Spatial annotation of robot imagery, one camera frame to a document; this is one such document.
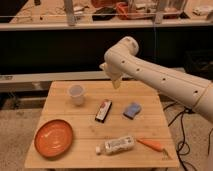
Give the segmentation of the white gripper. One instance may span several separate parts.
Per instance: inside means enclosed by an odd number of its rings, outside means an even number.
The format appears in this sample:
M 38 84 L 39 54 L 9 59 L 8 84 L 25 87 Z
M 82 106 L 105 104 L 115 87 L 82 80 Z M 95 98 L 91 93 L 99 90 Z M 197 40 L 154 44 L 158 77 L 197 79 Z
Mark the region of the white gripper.
M 100 68 L 105 72 L 105 74 L 110 78 L 112 81 L 112 85 L 115 89 L 118 89 L 121 85 L 123 73 L 114 67 L 111 64 L 106 62 L 100 65 Z

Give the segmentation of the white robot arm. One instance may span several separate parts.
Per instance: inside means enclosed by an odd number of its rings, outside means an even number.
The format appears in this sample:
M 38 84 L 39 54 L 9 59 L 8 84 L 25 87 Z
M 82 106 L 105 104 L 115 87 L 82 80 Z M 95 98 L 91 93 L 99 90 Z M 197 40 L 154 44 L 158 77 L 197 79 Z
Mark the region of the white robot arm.
M 126 36 L 105 52 L 100 68 L 115 89 L 120 86 L 122 75 L 127 74 L 213 123 L 213 81 L 139 59 L 138 51 L 137 41 Z

